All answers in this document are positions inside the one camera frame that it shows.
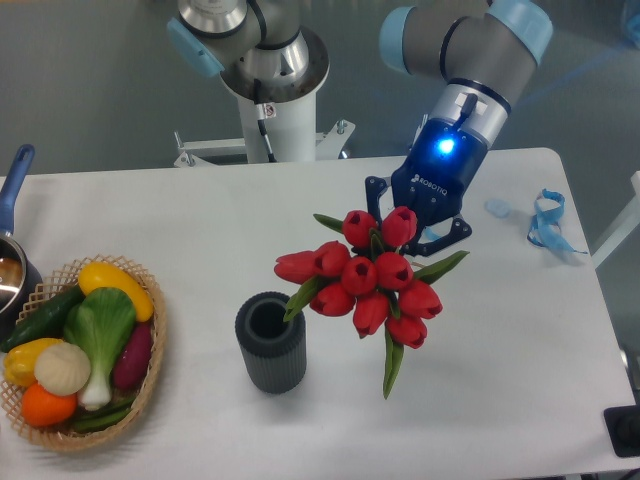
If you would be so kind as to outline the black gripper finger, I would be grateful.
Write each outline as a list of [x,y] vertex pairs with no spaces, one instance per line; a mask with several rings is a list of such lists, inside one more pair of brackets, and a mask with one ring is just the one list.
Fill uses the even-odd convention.
[[367,211],[374,218],[381,218],[380,199],[390,187],[390,177],[368,176],[365,179]]
[[452,218],[449,231],[438,236],[430,227],[418,224],[418,231],[414,238],[402,247],[402,253],[410,256],[429,257],[452,245],[470,237],[472,227],[461,215]]

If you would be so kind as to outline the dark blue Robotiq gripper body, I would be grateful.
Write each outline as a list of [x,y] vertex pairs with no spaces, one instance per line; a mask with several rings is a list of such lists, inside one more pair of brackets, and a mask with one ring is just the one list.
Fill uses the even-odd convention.
[[391,176],[394,205],[408,207],[421,225],[456,216],[486,154],[486,145],[471,134],[441,120],[427,121]]

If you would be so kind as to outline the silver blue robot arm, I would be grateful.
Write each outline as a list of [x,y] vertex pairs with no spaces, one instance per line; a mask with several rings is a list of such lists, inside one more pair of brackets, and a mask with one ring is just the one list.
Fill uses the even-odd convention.
[[[295,1],[182,1],[167,25],[171,43],[199,74],[220,77],[237,101],[252,163],[314,160],[316,93],[329,71],[327,49],[300,20]],[[430,256],[467,238],[463,197],[540,65],[553,34],[529,1],[488,1],[480,17],[443,5],[402,7],[384,20],[379,52],[391,69],[440,75],[445,89],[404,163],[365,183],[367,209],[390,193],[424,230],[449,221],[440,239],[413,234],[401,243]]]

